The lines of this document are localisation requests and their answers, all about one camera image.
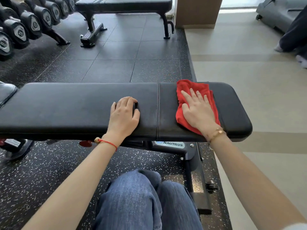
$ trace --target finger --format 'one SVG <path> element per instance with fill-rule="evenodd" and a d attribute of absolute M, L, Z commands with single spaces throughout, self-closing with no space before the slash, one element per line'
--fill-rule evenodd
<path fill-rule="evenodd" d="M 117 102 L 117 104 L 116 104 L 116 110 L 120 107 L 120 104 L 122 103 L 122 100 L 123 100 L 124 98 L 122 97 L 118 102 Z"/>
<path fill-rule="evenodd" d="M 115 111 L 115 108 L 116 108 L 116 102 L 113 102 L 111 106 L 111 114 Z"/>
<path fill-rule="evenodd" d="M 125 107 L 127 105 L 127 102 L 129 100 L 129 98 L 132 98 L 132 97 L 124 97 L 122 99 L 122 102 L 121 102 L 120 106 Z"/>
<path fill-rule="evenodd" d="M 182 104 L 183 115 L 185 115 L 185 113 L 188 112 L 188 111 L 190 111 L 188 104 L 186 104 L 186 103 Z"/>
<path fill-rule="evenodd" d="M 134 114 L 133 114 L 132 119 L 136 120 L 137 122 L 139 122 L 139 120 L 140 120 L 140 111 L 138 109 L 134 110 Z"/>
<path fill-rule="evenodd" d="M 207 98 L 207 95 L 204 96 L 204 101 L 205 101 L 206 104 L 209 104 L 209 100 Z"/>
<path fill-rule="evenodd" d="M 187 103 L 189 104 L 189 105 L 191 105 L 192 103 L 193 103 L 193 99 L 192 99 L 192 97 L 187 93 L 187 92 L 185 92 L 185 91 L 181 91 L 181 93 L 182 93 L 182 95 L 184 96 L 184 98 L 185 98 L 185 100 L 187 101 Z"/>
<path fill-rule="evenodd" d="M 201 93 L 200 93 L 199 91 L 196 91 L 196 95 L 197 95 L 197 98 L 198 98 L 199 101 L 201 101 L 201 102 L 204 101 L 204 99 L 203 99 L 203 97 L 201 96 Z"/>
<path fill-rule="evenodd" d="M 138 101 L 135 98 L 129 98 L 128 102 L 127 102 L 127 108 L 129 109 L 133 109 L 133 104 L 137 103 Z"/>
<path fill-rule="evenodd" d="M 191 93 L 191 97 L 192 97 L 193 101 L 198 101 L 198 98 L 197 98 L 197 96 L 194 93 L 194 90 L 192 88 L 190 88 L 190 93 Z"/>

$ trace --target forearm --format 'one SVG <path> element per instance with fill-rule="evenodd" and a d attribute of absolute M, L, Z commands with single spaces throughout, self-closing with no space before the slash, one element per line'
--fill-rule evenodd
<path fill-rule="evenodd" d="M 26 229 L 76 229 L 97 188 L 115 147 L 100 143 L 65 179 L 35 215 Z"/>
<path fill-rule="evenodd" d="M 218 136 L 210 146 L 258 229 L 280 230 L 294 223 L 306 223 L 290 200 L 226 135 Z"/>

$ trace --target treadmill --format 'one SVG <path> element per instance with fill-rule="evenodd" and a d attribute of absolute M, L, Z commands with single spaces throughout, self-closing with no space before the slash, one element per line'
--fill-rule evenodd
<path fill-rule="evenodd" d="M 256 10 L 256 20 L 285 33 L 306 5 L 307 0 L 265 0 Z"/>

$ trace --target person's left hand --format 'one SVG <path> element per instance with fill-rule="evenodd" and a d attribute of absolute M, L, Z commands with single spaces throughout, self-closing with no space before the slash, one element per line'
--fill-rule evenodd
<path fill-rule="evenodd" d="M 140 120 L 138 109 L 135 109 L 134 115 L 132 115 L 133 104 L 137 102 L 132 97 L 123 97 L 118 103 L 114 102 L 112 104 L 108 131 L 103 139 L 111 137 L 113 142 L 116 141 L 121 144 L 127 136 L 131 135 Z"/>

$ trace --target treadmill wheel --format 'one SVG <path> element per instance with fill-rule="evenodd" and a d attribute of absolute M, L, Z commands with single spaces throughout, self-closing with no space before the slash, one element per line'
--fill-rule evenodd
<path fill-rule="evenodd" d="M 261 16 L 260 14 L 258 14 L 258 15 L 256 16 L 256 20 L 259 21 L 260 19 L 262 19 L 262 16 Z"/>

